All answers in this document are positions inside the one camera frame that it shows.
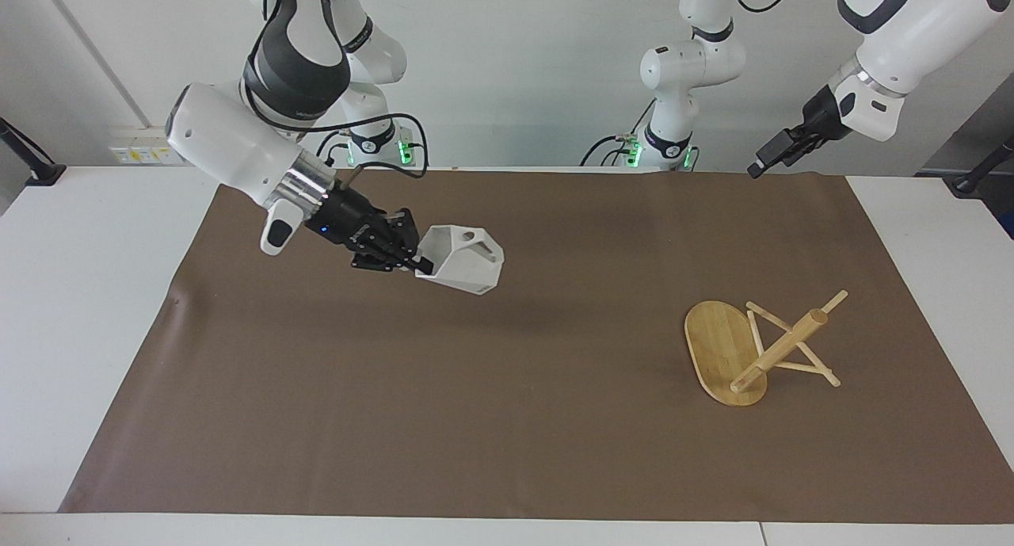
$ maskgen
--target brown mat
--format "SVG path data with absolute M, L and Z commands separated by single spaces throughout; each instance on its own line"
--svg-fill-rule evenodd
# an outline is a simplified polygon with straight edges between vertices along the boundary
M 500 287 L 354 271 L 305 231 L 269 258 L 264 212 L 220 190 L 62 511 L 1014 523 L 1014 473 L 844 179 L 357 186 L 488 227 Z M 701 389 L 694 304 L 794 320 L 842 288 L 810 343 L 841 389 Z

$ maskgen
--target white faceted object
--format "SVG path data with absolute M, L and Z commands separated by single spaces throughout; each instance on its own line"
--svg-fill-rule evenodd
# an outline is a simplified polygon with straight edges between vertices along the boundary
M 419 244 L 419 254 L 433 262 L 433 274 L 416 276 L 444 286 L 486 294 L 500 281 L 504 250 L 478 227 L 434 225 Z

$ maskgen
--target white tabletop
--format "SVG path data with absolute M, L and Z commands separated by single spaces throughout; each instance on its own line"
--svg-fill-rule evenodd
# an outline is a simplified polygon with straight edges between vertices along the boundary
M 939 181 L 850 182 L 1014 465 L 1014 394 L 1005 389 L 1014 378 L 1014 242 L 981 203 L 953 199 Z M 22 192 L 0 217 L 0 511 L 30 513 L 0 516 L 0 544 L 276 544 L 296 536 L 300 544 L 349 545 L 1014 544 L 1014 526 L 50 514 L 214 189 L 190 167 L 76 167 L 54 188 Z

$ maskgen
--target wooden stool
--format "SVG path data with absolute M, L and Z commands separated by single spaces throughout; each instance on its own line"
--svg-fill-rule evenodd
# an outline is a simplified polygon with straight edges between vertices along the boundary
M 818 373 L 838 388 L 842 382 L 806 344 L 827 323 L 827 315 L 849 293 L 839 292 L 821 309 L 808 312 L 794 326 L 765 309 L 746 303 L 746 316 L 724 302 L 707 300 L 686 315 L 683 330 L 694 368 L 701 386 L 712 398 L 729 406 L 749 406 L 760 401 L 768 390 L 767 374 L 775 367 Z M 785 334 L 765 349 L 757 330 L 756 315 L 781 328 Z M 811 365 L 786 362 L 798 348 Z

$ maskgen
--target black stand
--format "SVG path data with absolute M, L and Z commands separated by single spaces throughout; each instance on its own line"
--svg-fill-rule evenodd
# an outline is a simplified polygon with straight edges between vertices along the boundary
M 971 197 L 975 193 L 975 189 L 979 188 L 979 182 L 985 180 L 998 165 L 1011 157 L 1014 157 L 1014 135 L 1007 138 L 1006 142 L 993 150 L 993 153 L 986 156 L 986 159 L 982 160 L 971 172 L 960 178 L 948 180 L 947 185 L 951 189 L 951 193 L 957 197 Z
M 63 164 L 49 164 L 44 160 L 39 159 L 35 152 L 32 152 L 18 135 L 14 134 L 11 130 L 10 125 L 7 121 L 0 118 L 0 139 L 10 147 L 14 153 L 17 153 L 18 157 L 25 160 L 28 163 L 28 167 L 31 169 L 31 178 L 24 183 L 25 186 L 52 186 L 57 183 L 57 180 L 67 170 L 67 166 Z

